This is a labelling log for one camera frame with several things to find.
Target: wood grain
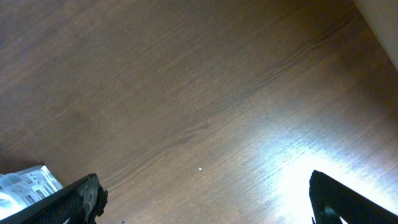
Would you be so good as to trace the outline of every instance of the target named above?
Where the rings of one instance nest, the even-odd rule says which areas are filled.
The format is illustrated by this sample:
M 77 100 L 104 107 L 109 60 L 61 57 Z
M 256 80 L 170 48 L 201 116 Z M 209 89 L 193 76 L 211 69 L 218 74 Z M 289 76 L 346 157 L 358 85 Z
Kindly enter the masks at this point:
M 398 211 L 398 74 L 351 1 L 2 1 L 0 21 L 0 173 L 97 173 L 98 223 L 310 223 L 312 169 Z

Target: transparent plastic container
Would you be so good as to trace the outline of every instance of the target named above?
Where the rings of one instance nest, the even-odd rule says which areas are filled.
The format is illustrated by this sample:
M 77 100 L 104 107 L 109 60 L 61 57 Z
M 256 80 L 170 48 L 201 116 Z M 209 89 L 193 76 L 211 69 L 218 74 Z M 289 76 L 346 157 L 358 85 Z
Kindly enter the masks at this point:
M 0 220 L 62 189 L 46 166 L 0 174 Z

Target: white object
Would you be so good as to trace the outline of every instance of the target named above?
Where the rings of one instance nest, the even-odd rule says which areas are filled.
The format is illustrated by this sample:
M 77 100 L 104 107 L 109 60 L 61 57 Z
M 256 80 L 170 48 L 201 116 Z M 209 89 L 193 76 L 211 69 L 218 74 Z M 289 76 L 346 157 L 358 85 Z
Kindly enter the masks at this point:
M 62 189 L 46 166 L 0 174 L 0 220 Z

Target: brown wooden surface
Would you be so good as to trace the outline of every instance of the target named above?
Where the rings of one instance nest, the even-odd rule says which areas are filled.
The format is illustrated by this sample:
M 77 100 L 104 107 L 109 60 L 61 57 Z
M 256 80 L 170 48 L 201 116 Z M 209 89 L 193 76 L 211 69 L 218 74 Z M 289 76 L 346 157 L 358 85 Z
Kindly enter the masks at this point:
M 398 211 L 398 74 L 351 1 L 1 1 L 0 21 L 0 173 L 96 172 L 98 223 L 310 223 L 312 169 Z

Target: beige wall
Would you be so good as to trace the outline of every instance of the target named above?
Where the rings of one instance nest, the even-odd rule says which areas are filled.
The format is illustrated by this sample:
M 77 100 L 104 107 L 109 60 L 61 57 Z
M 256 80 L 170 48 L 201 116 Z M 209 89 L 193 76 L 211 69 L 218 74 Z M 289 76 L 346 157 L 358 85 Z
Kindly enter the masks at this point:
M 398 0 L 354 0 L 398 69 Z

